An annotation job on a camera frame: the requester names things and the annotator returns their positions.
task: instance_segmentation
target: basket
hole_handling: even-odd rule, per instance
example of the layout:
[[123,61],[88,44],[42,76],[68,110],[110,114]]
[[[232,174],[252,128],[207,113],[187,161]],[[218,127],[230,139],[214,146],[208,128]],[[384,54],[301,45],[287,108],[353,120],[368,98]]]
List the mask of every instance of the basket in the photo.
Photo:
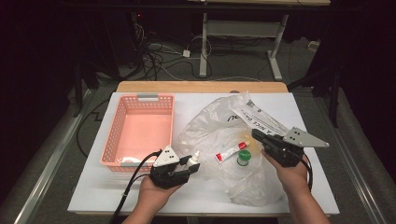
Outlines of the basket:
[[[100,163],[114,172],[132,172],[148,154],[172,142],[173,94],[122,95],[109,130]],[[149,171],[149,159],[141,171]]]

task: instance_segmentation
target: plastic bag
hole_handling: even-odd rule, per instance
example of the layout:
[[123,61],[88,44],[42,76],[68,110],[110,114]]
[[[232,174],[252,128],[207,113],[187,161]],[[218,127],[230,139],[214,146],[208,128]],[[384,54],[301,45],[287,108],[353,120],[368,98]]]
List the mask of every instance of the plastic bag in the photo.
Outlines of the plastic bag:
[[[261,154],[262,145],[251,137],[251,127],[233,112],[250,101],[248,93],[222,97],[206,106],[181,132],[173,148],[183,156],[200,151],[198,175],[221,180],[232,203],[264,206],[283,193],[276,170]],[[249,141],[247,166],[237,163],[237,153],[222,164],[215,155]]]

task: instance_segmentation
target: white table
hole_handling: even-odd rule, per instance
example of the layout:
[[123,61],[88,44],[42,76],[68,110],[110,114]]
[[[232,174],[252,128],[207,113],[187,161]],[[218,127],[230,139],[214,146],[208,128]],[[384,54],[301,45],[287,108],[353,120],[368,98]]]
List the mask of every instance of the white table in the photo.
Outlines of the white table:
[[[124,92],[113,93],[102,125],[93,143],[68,211],[78,214],[112,214],[117,208],[131,173],[114,173],[99,163],[116,104]],[[230,93],[175,93],[174,141],[185,125],[215,99]],[[253,102],[285,124],[305,129],[297,104],[291,93],[251,93]],[[327,178],[313,148],[306,148],[314,170],[312,193],[328,215],[339,214]],[[136,204],[139,181],[133,184],[121,213],[129,214]],[[264,207],[249,207],[230,203],[218,180],[205,180],[192,175],[158,213],[160,216],[206,217],[279,217],[289,213],[286,195]]]

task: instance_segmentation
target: hand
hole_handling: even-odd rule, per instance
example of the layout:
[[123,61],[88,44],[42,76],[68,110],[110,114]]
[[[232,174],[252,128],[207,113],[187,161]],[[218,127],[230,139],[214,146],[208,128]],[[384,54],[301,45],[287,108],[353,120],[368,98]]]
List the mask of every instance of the hand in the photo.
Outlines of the hand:
[[148,176],[145,176],[140,184],[139,198],[134,211],[123,223],[149,224],[155,214],[166,205],[170,196],[180,187],[181,185],[170,189],[160,189]]
[[306,178],[307,170],[301,162],[295,167],[282,167],[264,149],[262,150],[262,155],[275,166],[277,177],[287,194],[309,192]]

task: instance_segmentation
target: dark background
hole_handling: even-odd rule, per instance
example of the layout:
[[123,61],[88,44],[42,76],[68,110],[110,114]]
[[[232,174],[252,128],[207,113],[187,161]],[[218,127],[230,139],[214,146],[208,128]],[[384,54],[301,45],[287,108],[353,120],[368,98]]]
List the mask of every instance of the dark background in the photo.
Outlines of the dark background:
[[[340,68],[341,87],[351,108],[395,180],[396,7],[390,0],[366,2],[369,6],[363,13],[290,16],[284,37],[285,41],[301,36],[322,40],[307,75],[329,64]],[[67,93],[74,85],[76,65],[94,62],[117,75],[118,65],[136,57],[132,50],[124,50],[134,47],[125,13],[70,12],[56,9],[55,3],[20,0],[0,4],[0,164],[6,180],[2,181],[0,202],[69,107]],[[349,7],[361,1],[332,4]],[[201,29],[201,16],[195,14],[143,15],[151,30],[170,38],[180,36],[176,41],[181,43]],[[179,26],[164,25],[176,22]],[[83,78],[94,87],[92,73],[98,69],[85,63],[81,66]],[[309,84],[329,88],[331,83],[332,76],[324,76]]]

